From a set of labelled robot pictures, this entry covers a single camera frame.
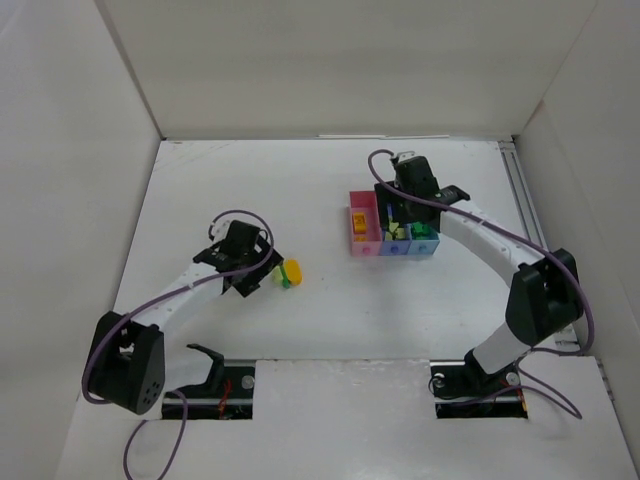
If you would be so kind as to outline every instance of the bolt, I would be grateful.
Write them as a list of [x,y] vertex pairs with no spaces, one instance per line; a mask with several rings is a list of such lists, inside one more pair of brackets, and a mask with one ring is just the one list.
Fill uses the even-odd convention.
[[436,373],[433,378],[433,387],[434,388],[442,388],[444,387],[444,373]]
[[256,379],[251,375],[245,375],[244,377],[242,377],[241,385],[245,390],[251,390],[255,384]]
[[509,372],[504,377],[509,385],[520,385],[520,376],[516,372]]

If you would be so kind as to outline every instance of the table surface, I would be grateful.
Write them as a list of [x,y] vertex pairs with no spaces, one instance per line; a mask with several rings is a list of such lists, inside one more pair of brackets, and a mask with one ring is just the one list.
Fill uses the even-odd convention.
[[[441,185],[457,184],[522,233],[495,142],[162,144],[116,311],[136,307],[182,273],[208,246],[207,226],[217,213],[248,209],[268,221],[277,250],[300,262],[304,283],[285,291],[266,281],[246,299],[228,292],[169,342],[168,354],[196,341],[228,358],[322,359],[261,362],[254,420],[190,422],[166,478],[493,480],[519,473],[596,479],[612,471],[611,478],[636,478],[593,359],[531,360],[535,372],[563,384],[584,410],[583,422],[533,395],[527,397],[528,422],[435,419],[424,388],[428,363],[407,359],[461,358],[503,322],[508,290],[447,238],[432,258],[350,256],[348,192],[373,187],[366,157],[377,148],[425,155]],[[377,165],[392,178],[384,156]],[[341,361],[349,359],[398,360]],[[370,394],[358,389],[362,375],[371,382]],[[338,378],[348,381],[336,384]],[[328,390],[319,392],[323,386]],[[80,399],[57,478],[121,478],[122,449],[136,421],[120,408]],[[132,454],[139,478],[157,476],[176,431],[174,422],[148,427]],[[274,439],[278,446],[269,446]],[[239,461],[237,451],[245,450],[246,460]]]

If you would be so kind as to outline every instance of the white panel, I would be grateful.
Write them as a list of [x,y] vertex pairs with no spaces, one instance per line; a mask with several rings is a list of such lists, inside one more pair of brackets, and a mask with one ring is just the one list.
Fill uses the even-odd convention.
[[0,470],[42,480],[158,135],[93,2],[0,4]]
[[[269,222],[276,249],[304,282],[263,282],[193,317],[173,346],[199,342],[230,358],[462,358],[504,322],[508,288],[458,242],[432,258],[354,258],[350,190],[372,190],[376,148],[425,155],[442,185],[467,190],[505,228],[522,228],[496,142],[290,140],[164,142],[136,229],[116,307],[151,298],[209,246],[211,219],[247,208]],[[376,165],[393,178],[388,159]]]
[[594,0],[100,0],[164,135],[519,133]]
[[640,3],[599,2],[519,142],[550,244],[578,256],[594,352],[640,464]]
[[[592,358],[538,356],[524,366],[575,402],[584,420],[526,394],[529,420],[438,420],[429,363],[259,362],[248,421],[191,421],[167,480],[635,480]],[[122,478],[136,420],[79,403],[58,480]],[[145,425],[134,478],[158,476],[178,422]]]

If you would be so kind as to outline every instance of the wall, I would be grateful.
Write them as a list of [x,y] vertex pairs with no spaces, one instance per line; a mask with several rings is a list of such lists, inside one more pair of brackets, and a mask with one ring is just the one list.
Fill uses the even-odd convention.
[[0,2],[2,478],[55,474],[158,144],[93,2]]
[[597,320],[593,352],[604,362],[636,465],[639,25],[637,1],[599,2],[517,142],[549,244],[578,258]]
[[98,0],[174,138],[519,133],[595,0]]

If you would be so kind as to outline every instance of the purple cable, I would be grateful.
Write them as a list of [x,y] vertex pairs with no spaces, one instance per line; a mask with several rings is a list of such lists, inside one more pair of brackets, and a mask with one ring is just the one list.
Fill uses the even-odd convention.
[[[262,260],[260,260],[258,263],[256,263],[255,265],[252,265],[250,267],[241,268],[241,269],[233,270],[233,271],[230,271],[230,272],[222,272],[222,273],[216,273],[214,275],[209,275],[208,277],[204,277],[204,278],[201,278],[200,280],[197,280],[197,281],[193,282],[192,286],[184,286],[184,287],[176,288],[175,290],[172,290],[170,292],[164,293],[164,294],[162,294],[162,295],[160,295],[160,296],[158,296],[158,297],[156,297],[156,298],[154,298],[152,300],[149,300],[148,302],[144,303],[143,305],[140,305],[138,308],[136,308],[132,312],[127,313],[126,315],[124,315],[122,317],[122,319],[120,319],[120,321],[118,323],[116,323],[113,326],[113,328],[107,332],[107,334],[103,337],[103,339],[100,341],[100,343],[98,343],[98,345],[96,346],[96,349],[93,351],[93,354],[89,357],[89,360],[87,361],[87,365],[86,365],[86,367],[84,369],[84,372],[82,374],[82,396],[85,398],[85,400],[87,402],[92,403],[94,405],[105,405],[105,404],[110,403],[110,402],[108,402],[106,400],[102,400],[102,399],[99,399],[99,398],[94,398],[94,397],[91,396],[91,394],[89,393],[89,377],[91,375],[91,371],[93,370],[93,367],[95,367],[95,364],[96,364],[96,361],[98,359],[98,356],[100,355],[102,350],[104,350],[106,345],[116,335],[116,333],[118,333],[120,331],[120,329],[124,325],[126,325],[133,317],[135,317],[136,315],[139,315],[140,313],[144,312],[148,308],[151,308],[151,307],[153,307],[154,305],[157,305],[160,302],[163,302],[163,301],[165,301],[165,300],[167,300],[167,299],[169,299],[171,297],[174,297],[176,295],[184,293],[184,292],[190,290],[193,287],[197,287],[198,285],[202,285],[203,283],[207,283],[207,282],[210,282],[212,280],[216,280],[218,278],[232,277],[234,275],[243,275],[245,273],[252,272],[253,270],[256,270],[256,269],[260,268],[262,265],[264,265],[269,260],[269,257],[273,253],[274,240],[273,240],[273,232],[271,231],[271,228],[269,228],[269,225],[267,225],[267,222],[265,222],[262,217],[260,217],[259,215],[255,214],[253,212],[249,212],[247,210],[238,210],[238,209],[236,209],[236,210],[227,210],[225,212],[222,212],[216,218],[213,219],[213,221],[211,222],[212,225],[215,224],[222,217],[225,217],[225,216],[231,215],[231,214],[249,215],[250,217],[253,217],[253,218],[257,219],[260,223],[262,223],[262,225],[264,226],[264,229],[267,232],[267,238],[270,240],[270,242],[269,242],[269,251],[267,252],[267,255]],[[167,465],[165,466],[164,470],[162,471],[162,473],[158,477],[158,480],[162,480],[162,478],[164,478],[164,476],[169,471],[169,468],[171,468],[171,464],[173,463],[173,460],[174,460],[174,458],[176,456],[176,453],[178,451],[178,447],[180,446],[180,442],[182,441],[182,435],[183,435],[185,427],[187,425],[187,413],[188,413],[187,399],[184,397],[184,395],[182,393],[180,393],[177,390],[174,390],[172,393],[174,393],[178,397],[180,397],[181,400],[182,400],[182,403],[183,403],[182,424],[180,425],[180,433],[178,433],[178,438],[176,439],[176,443],[175,443],[175,445],[173,447],[173,451],[171,452],[171,456],[169,457],[169,461],[167,462]],[[136,436],[138,431],[142,428],[142,426],[145,423],[147,423],[147,420],[142,420],[138,424],[138,426],[135,428],[135,430],[133,431],[133,433],[129,437],[129,440],[127,441],[127,445],[126,445],[125,450],[124,450],[124,457],[122,459],[122,465],[123,465],[124,474],[127,477],[127,480],[133,480],[133,477],[131,476],[131,474],[129,472],[129,467],[127,465],[127,461],[128,461],[127,458],[128,458],[128,455],[129,455],[129,447],[131,446],[131,442],[133,441],[134,437]]]
[[[573,287],[573,289],[576,291],[576,293],[578,294],[578,297],[580,298],[580,303],[582,304],[582,307],[584,308],[584,314],[587,320],[587,341],[585,342],[585,344],[577,351],[575,352],[562,352],[559,350],[554,350],[552,348],[532,348],[529,353],[532,352],[545,352],[545,353],[553,353],[556,355],[560,355],[560,356],[570,356],[570,355],[582,355],[583,353],[587,352],[591,346],[593,345],[593,341],[595,339],[595,322],[593,320],[593,312],[591,310],[591,306],[589,305],[589,301],[587,300],[587,296],[584,293],[584,290],[582,290],[582,287],[580,286],[580,283],[578,283],[578,280],[576,280],[576,278],[573,276],[573,274],[571,273],[571,271],[565,267],[562,262],[560,262],[560,260],[558,260],[555,256],[553,256],[553,254],[551,254],[551,252],[545,250],[544,248],[536,245],[535,243],[533,243],[531,240],[526,239],[524,237],[521,237],[520,235],[516,235],[515,233],[512,233],[508,230],[505,230],[502,227],[499,227],[498,225],[495,225],[494,223],[491,223],[489,221],[486,221],[480,217],[477,217],[476,215],[473,215],[472,213],[469,212],[465,212],[464,210],[460,210],[458,208],[452,207],[450,205],[443,205],[441,203],[438,202],[431,202],[429,200],[423,200],[422,198],[419,197],[414,197],[413,195],[409,195],[406,194],[404,192],[401,192],[400,190],[393,188],[391,185],[389,185],[387,182],[384,181],[384,179],[378,174],[378,172],[376,172],[375,168],[373,167],[373,158],[376,155],[379,154],[387,154],[391,157],[393,157],[395,155],[394,152],[392,152],[391,150],[387,150],[387,149],[380,149],[380,150],[375,150],[374,152],[371,152],[371,154],[369,155],[368,158],[368,163],[369,163],[369,170],[371,171],[371,174],[375,177],[375,179],[380,182],[380,185],[382,185],[382,187],[384,187],[385,189],[387,189],[388,191],[390,191],[391,193],[394,193],[395,195],[404,198],[406,200],[415,202],[415,203],[419,203],[421,205],[426,205],[428,207],[432,207],[432,208],[437,208],[439,210],[444,210],[447,212],[451,212],[451,213],[455,213],[457,215],[461,215],[465,218],[468,218],[469,220],[472,220],[476,223],[481,223],[484,227],[488,228],[489,230],[493,230],[494,232],[510,238],[511,240],[514,240],[516,242],[519,242],[523,245],[526,245],[527,247],[535,250],[536,252],[544,255],[545,258],[547,258],[551,263],[553,263],[561,272],[562,274],[565,276],[565,278],[569,281],[569,283],[571,284],[571,286]],[[522,358],[519,359],[516,362],[516,368],[518,368],[518,365],[520,364],[520,362],[522,361]],[[555,404],[557,404],[558,406],[560,406],[561,408],[563,408],[564,410],[566,410],[567,412],[569,412],[571,415],[573,415],[576,418],[581,419],[582,415],[580,414],[580,412],[578,411],[578,409],[575,407],[575,405],[573,403],[571,403],[569,401],[569,399],[567,399],[567,397],[565,397],[564,395],[562,395],[560,392],[558,392],[555,388],[552,388],[551,386],[549,386],[548,384],[544,383],[542,380],[540,380],[539,378],[534,377],[533,375],[526,373],[522,370],[519,370],[520,373],[522,373],[524,376],[530,378],[531,380],[539,383],[540,385],[543,385],[544,387],[548,388],[549,390],[551,390],[552,392],[554,392],[556,395],[558,395],[559,397],[561,397],[564,401],[567,402],[568,405],[570,405],[570,407],[574,410],[573,412],[570,411],[567,407],[565,407],[564,405],[561,405],[557,400],[555,400],[554,398],[552,398],[550,395],[546,394],[545,392],[535,388],[535,387],[527,387],[527,386],[513,386],[513,387],[507,387],[504,388],[502,390],[499,390],[498,392],[495,392],[491,395],[489,395],[488,397],[485,398],[481,398],[479,400],[470,400],[468,402],[462,402],[458,405],[460,406],[466,406],[466,405],[472,405],[478,402],[482,402],[484,400],[490,399],[490,398],[494,398],[498,395],[501,395],[503,393],[506,392],[510,392],[512,390],[517,390],[517,389],[526,389],[526,390],[531,390],[534,391],[536,393],[539,393],[541,395],[543,395],[544,397],[548,398],[549,400],[553,401]]]

